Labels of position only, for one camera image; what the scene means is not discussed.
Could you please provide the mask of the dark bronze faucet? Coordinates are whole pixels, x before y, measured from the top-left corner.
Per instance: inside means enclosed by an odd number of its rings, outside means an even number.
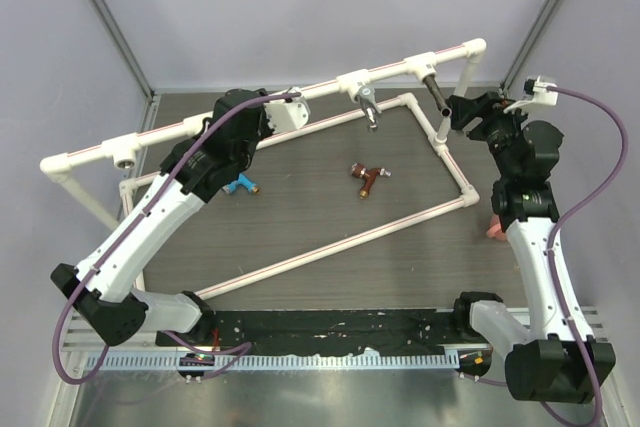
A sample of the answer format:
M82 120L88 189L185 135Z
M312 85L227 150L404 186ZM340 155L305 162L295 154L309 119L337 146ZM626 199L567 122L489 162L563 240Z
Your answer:
M449 118L451 116L451 109L436 81L436 76L434 74L427 75L423 78L422 83L426 86L427 90L433 97L435 105L441 116Z

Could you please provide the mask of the white PVC pipe frame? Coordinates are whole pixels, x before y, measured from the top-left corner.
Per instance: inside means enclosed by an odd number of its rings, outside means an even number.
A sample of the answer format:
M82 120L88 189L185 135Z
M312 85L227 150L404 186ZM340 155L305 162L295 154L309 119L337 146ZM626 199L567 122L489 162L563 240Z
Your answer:
M143 297L142 271L153 255L213 194L248 168L253 153L359 118L374 123L381 112L396 107L405 107L414 116L434 153L457 184L460 190L457 198L207 287L199 291L199 297L217 297L477 204L477 191L446 145L449 121L444 119L434 128L412 94L377 102L373 85L401 75L413 75L420 82L433 81L437 66L463 59L466 64L454 89L455 94L461 95L466 92L486 48L485 40L476 38L444 50L417 54L277 94L233 92L225 98L231 104L227 108L216 107L169 126L126 134L84 150L44 158L41 171L112 231L102 245L72 269L71 278L83 282L88 291L97 292L99 299L106 302L119 303L128 294ZM177 139L184 139L187 149L162 173L123 182L124 187L147 186L149 190L121 221L109 214L73 176L75 168L103 159L111 160L119 169L129 169L142 149Z

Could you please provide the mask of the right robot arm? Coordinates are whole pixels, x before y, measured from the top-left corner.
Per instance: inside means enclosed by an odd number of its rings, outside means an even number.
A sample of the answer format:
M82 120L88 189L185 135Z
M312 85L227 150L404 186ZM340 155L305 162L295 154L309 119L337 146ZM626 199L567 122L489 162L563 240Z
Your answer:
M491 204L520 268L529 310L523 326L494 294L463 293L451 318L457 338L481 335L503 358L516 400L584 404L616 363L611 344L596 340L575 296L559 238L550 183L563 135L527 118L524 105L497 93L447 101L451 127L488 146L499 179ZM479 123L467 130L473 120Z

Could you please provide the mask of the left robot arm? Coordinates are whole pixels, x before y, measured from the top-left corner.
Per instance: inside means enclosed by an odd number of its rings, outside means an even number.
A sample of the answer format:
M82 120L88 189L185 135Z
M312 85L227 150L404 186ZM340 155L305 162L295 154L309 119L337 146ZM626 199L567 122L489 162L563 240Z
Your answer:
M171 150L144 199L77 265L59 264L52 282L109 347L138 332L174 334L193 346L214 329L213 310L194 293L154 294L134 286L172 234L248 169L257 144L272 135L265 90L234 89L219 98L201 130Z

